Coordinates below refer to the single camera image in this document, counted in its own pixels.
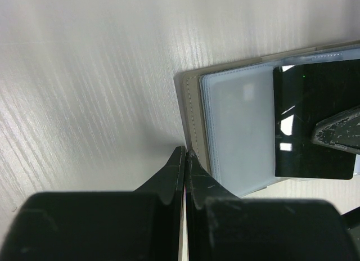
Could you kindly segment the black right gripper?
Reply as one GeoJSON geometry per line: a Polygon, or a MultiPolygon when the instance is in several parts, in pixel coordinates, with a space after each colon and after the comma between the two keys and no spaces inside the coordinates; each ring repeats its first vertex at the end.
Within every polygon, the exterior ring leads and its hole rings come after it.
{"type": "Polygon", "coordinates": [[[359,106],[356,106],[317,123],[311,135],[311,142],[358,154],[359,134],[359,106]]]}

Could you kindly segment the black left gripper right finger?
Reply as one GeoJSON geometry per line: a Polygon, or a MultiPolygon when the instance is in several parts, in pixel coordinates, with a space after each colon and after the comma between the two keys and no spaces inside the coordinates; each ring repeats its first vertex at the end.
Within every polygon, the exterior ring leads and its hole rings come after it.
{"type": "Polygon", "coordinates": [[[359,210],[316,199],[242,199],[186,156],[190,260],[358,260],[359,210]]]}

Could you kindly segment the grey leather card holder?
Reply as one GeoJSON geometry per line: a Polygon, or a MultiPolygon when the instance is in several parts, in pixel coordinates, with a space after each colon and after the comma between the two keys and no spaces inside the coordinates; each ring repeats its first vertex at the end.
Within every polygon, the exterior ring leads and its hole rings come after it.
{"type": "Polygon", "coordinates": [[[190,148],[213,178],[239,197],[285,179],[323,179],[275,174],[273,69],[345,60],[359,60],[359,41],[185,72],[180,84],[190,148]]]}

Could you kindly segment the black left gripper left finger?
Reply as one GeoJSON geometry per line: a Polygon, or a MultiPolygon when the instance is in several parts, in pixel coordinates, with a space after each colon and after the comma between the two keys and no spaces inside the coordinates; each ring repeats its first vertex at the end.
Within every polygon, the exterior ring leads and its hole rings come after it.
{"type": "Polygon", "coordinates": [[[134,191],[41,192],[29,197],[2,260],[177,260],[186,151],[134,191]]]}

